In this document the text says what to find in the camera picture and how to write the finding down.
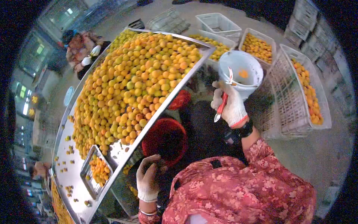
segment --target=white work glove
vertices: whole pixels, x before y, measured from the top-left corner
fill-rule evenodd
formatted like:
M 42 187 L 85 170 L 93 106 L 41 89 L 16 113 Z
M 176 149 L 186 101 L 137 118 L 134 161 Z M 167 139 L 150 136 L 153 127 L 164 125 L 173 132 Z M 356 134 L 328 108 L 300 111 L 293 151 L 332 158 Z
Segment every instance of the white work glove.
M 85 58 L 82 60 L 81 65 L 82 65 L 83 67 L 85 67 L 86 65 L 89 65 L 89 64 L 91 63 L 91 61 L 92 61 L 91 57 L 85 57 Z
M 223 81 L 213 82 L 213 87 L 217 88 L 214 91 L 213 101 L 211 101 L 211 107 L 218 110 L 223 100 L 221 95 L 223 91 L 228 95 L 227 104 L 221 114 L 221 117 L 228 123 L 230 127 L 233 127 L 247 118 L 247 112 L 245 110 L 244 102 L 240 96 L 240 93 L 236 91 L 232 85 L 226 84 Z
M 93 50 L 91 51 L 90 55 L 91 56 L 97 56 L 100 54 L 100 51 L 101 51 L 101 45 L 97 45 L 95 46 L 95 48 L 93 48 Z
M 155 175 L 158 171 L 157 163 L 160 161 L 160 155 L 153 155 L 144 158 L 137 170 L 137 189 L 138 198 L 145 202 L 154 202 L 158 199 L 159 186 L 155 182 Z

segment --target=plastic crate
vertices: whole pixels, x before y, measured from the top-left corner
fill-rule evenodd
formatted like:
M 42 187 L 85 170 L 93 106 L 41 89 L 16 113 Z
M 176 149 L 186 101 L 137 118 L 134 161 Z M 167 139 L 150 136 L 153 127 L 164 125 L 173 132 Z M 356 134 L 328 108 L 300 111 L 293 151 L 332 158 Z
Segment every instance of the plastic crate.
M 303 87 L 298 80 L 298 75 L 291 63 L 295 58 L 306 70 L 310 72 L 310 85 L 316 90 L 316 97 L 324 118 L 322 125 L 312 124 L 308 111 Z M 331 116 L 322 83 L 316 73 L 310 59 L 304 54 L 280 44 L 277 58 L 267 73 L 271 81 L 279 113 L 284 114 L 281 120 L 283 133 L 304 133 L 314 129 L 328 129 L 332 127 Z
M 174 8 L 159 14 L 155 18 L 151 19 L 146 25 L 146 28 L 149 30 L 176 34 L 181 34 L 189 27 L 190 23 L 188 23 L 185 19 L 182 19 Z
M 256 31 L 256 30 L 253 30 L 253 29 L 250 29 L 250 28 L 247 28 L 247 29 L 245 30 L 245 32 L 243 33 L 243 35 L 242 35 L 242 37 L 241 37 L 241 41 L 240 41 L 240 44 L 239 44 L 239 50 L 240 50 L 240 51 L 243 51 L 243 50 L 242 50 L 242 46 L 243 46 L 243 44 L 244 44 L 246 35 L 247 35 L 248 33 L 251 33 L 251 34 L 254 35 L 255 37 L 257 37 L 257 38 L 259 38 L 259 39 L 261 39 L 261 40 L 266 41 L 267 44 L 270 44 L 270 45 L 272 46 L 272 47 L 271 47 L 271 48 L 272 48 L 272 49 L 271 49 L 271 52 L 272 52 L 272 62 L 273 62 L 273 61 L 275 60 L 275 58 L 276 58 L 276 43 L 275 43 L 275 40 L 272 39 L 271 37 L 266 36 L 265 34 L 262 34 L 262 33 L 258 32 L 258 31 Z M 270 64 L 270 63 L 268 63 L 268 62 L 265 62 L 264 60 L 261 60 L 261 59 L 259 59 L 259 58 L 257 58 L 257 57 L 255 57 L 255 58 L 258 60 L 258 62 L 260 62 L 262 68 L 265 69 L 265 70 L 268 70 L 268 69 L 271 67 L 271 65 L 272 65 L 272 64 Z
M 230 40 L 238 42 L 241 28 L 221 13 L 209 13 L 195 16 L 199 22 L 199 28 Z
M 211 38 L 213 40 L 216 40 L 219 43 L 223 43 L 224 45 L 226 45 L 227 47 L 230 48 L 230 50 L 234 50 L 235 47 L 237 46 L 237 43 L 235 43 L 234 41 L 227 39 L 223 36 L 214 34 L 214 33 L 210 33 L 204 30 L 198 30 L 198 29 L 189 29 L 187 31 L 185 31 L 185 33 L 183 34 L 184 36 L 189 36 L 189 35 L 193 35 L 193 34 L 200 34 L 203 37 L 208 37 Z M 208 58 L 208 60 L 205 62 L 206 65 L 211 66 L 215 71 L 219 71 L 219 62 L 218 61 L 214 61 L 210 58 Z
M 288 39 L 294 46 L 299 47 L 302 43 L 302 39 L 292 32 L 288 27 L 286 27 L 284 38 Z
M 319 52 L 317 51 L 317 48 L 310 46 L 308 43 L 304 43 L 301 47 L 301 52 L 312 62 L 315 62 L 323 54 L 324 50 Z
M 316 26 L 313 34 L 319 39 L 320 43 L 331 53 L 335 52 L 337 48 L 336 38 L 330 27 Z
M 329 51 L 325 51 L 316 61 L 317 67 L 321 70 L 323 77 L 327 74 L 333 74 L 338 70 L 336 61 Z
M 282 122 L 287 121 L 285 116 L 281 117 L 280 105 L 275 101 L 272 84 L 268 78 L 265 78 L 262 85 L 253 94 L 256 108 L 265 108 L 264 111 L 255 109 L 253 120 L 255 126 L 261 132 L 261 136 L 265 139 L 290 140 L 297 137 L 306 137 L 307 134 L 300 132 L 282 132 Z
M 309 25 L 309 29 L 312 31 L 317 22 L 318 10 L 313 3 L 297 0 L 292 15 L 298 21 Z
M 138 20 L 128 24 L 128 27 L 133 28 L 133 29 L 144 29 L 145 26 L 144 26 L 142 19 L 138 19 Z
M 297 36 L 299 36 L 302 40 L 306 40 L 311 32 L 309 24 L 301 23 L 294 17 L 290 18 L 288 28 Z

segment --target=person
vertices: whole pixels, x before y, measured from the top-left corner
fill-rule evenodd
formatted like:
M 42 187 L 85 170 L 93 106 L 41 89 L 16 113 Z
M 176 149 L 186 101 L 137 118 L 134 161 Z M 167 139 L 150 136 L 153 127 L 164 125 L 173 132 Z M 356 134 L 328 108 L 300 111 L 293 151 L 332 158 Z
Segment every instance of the person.
M 49 162 L 37 161 L 35 165 L 28 164 L 28 171 L 32 179 L 34 179 L 36 176 L 40 176 L 44 180 L 47 180 L 47 176 L 49 174 L 48 171 L 50 168 L 51 168 L 51 163 Z
M 77 30 L 66 30 L 62 35 L 62 42 L 67 47 L 66 59 L 80 80 L 95 58 L 111 43 L 103 41 L 102 37 L 93 32 L 78 33 Z
M 136 173 L 140 223 L 311 223 L 316 205 L 313 186 L 278 161 L 252 125 L 240 94 L 228 84 L 213 86 L 215 110 L 223 91 L 228 94 L 221 118 L 241 138 L 248 166 L 230 156 L 191 163 L 174 177 L 169 203 L 160 215 L 156 202 L 161 157 L 144 158 Z

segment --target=floral shirt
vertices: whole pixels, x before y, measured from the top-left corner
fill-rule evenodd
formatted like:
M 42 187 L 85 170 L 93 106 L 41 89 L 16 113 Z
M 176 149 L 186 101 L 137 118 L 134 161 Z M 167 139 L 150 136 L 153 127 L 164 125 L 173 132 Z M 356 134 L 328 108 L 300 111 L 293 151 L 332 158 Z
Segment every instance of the floral shirt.
M 67 61 L 71 66 L 75 67 L 77 72 L 83 69 L 81 61 L 91 53 L 93 48 L 103 44 L 103 39 L 93 32 L 83 32 L 81 36 L 83 38 L 83 47 L 80 49 L 67 47 L 66 53 Z
M 286 169 L 263 139 L 244 153 L 248 167 L 228 156 L 190 164 L 174 178 L 163 216 L 139 212 L 140 222 L 184 224 L 190 215 L 200 214 L 214 224 L 311 223 L 313 186 Z M 214 161 L 221 167 L 215 168 Z

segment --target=sorting table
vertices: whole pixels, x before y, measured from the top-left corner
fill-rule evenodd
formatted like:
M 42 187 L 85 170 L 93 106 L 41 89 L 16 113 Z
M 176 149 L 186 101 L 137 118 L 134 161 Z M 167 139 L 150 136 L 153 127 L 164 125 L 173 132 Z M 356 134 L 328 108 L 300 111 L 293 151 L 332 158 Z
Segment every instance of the sorting table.
M 96 210 L 98 209 L 100 203 L 102 202 L 105 195 L 108 191 L 112 191 L 111 186 L 116 181 L 116 178 L 121 175 L 121 170 L 126 164 L 127 160 L 131 157 L 134 150 L 141 142 L 144 135 L 146 135 L 147 131 L 150 127 L 155 123 L 158 119 L 159 115 L 168 107 L 170 102 L 175 98 L 177 93 L 185 86 L 185 84 L 189 81 L 189 79 L 196 73 L 196 71 L 204 64 L 204 62 L 209 58 L 209 56 L 215 51 L 215 47 L 201 42 L 199 40 L 188 38 L 178 34 L 165 33 L 165 32 L 156 32 L 151 30 L 143 30 L 143 29 L 130 29 L 135 32 L 153 32 L 153 33 L 162 33 L 162 34 L 171 34 L 173 37 L 181 40 L 185 40 L 186 42 L 192 44 L 196 44 L 202 54 L 202 58 L 195 64 L 195 66 L 190 70 L 190 72 L 183 78 L 183 80 L 178 83 L 175 89 L 170 93 L 167 99 L 163 102 L 157 112 L 153 115 L 153 117 L 149 120 L 145 128 L 141 131 L 140 135 L 135 139 L 133 145 L 123 145 L 120 142 L 115 142 L 110 146 L 110 150 L 108 151 L 108 155 L 106 159 L 110 163 L 113 169 L 113 175 L 107 181 L 106 186 L 104 186 L 102 192 L 96 197 L 96 200 L 93 200 L 86 186 L 81 180 L 80 171 L 81 167 L 84 163 L 84 160 L 81 159 L 78 150 L 74 149 L 74 154 L 66 154 L 66 151 L 69 150 L 69 146 L 75 146 L 75 142 L 73 139 L 70 141 L 65 141 L 66 136 L 72 136 L 74 127 L 73 123 L 67 121 L 68 115 L 74 114 L 74 108 L 76 105 L 76 100 L 79 94 L 82 91 L 82 88 L 87 80 L 87 77 L 92 72 L 93 69 L 97 67 L 101 63 L 101 61 L 106 57 L 106 50 L 95 60 L 90 69 L 84 75 L 80 83 L 78 84 L 73 96 L 68 104 L 65 113 L 61 120 L 61 125 L 59 131 L 57 133 L 55 149 L 52 159 L 52 170 L 56 174 L 54 177 L 54 181 L 57 186 L 57 190 L 60 194 L 60 197 L 63 200 L 64 205 L 66 206 L 70 216 L 77 224 L 82 223 L 90 223 L 92 217 L 94 216 Z M 61 169 L 67 168 L 67 172 L 60 172 Z M 73 192 L 71 197 L 67 197 L 67 191 L 65 190 L 66 186 L 73 186 Z M 116 197 L 120 205 L 123 207 L 124 211 L 129 215 L 133 216 L 130 211 L 125 208 L 123 203 Z M 90 205 L 87 206 L 84 204 L 84 201 L 89 200 Z

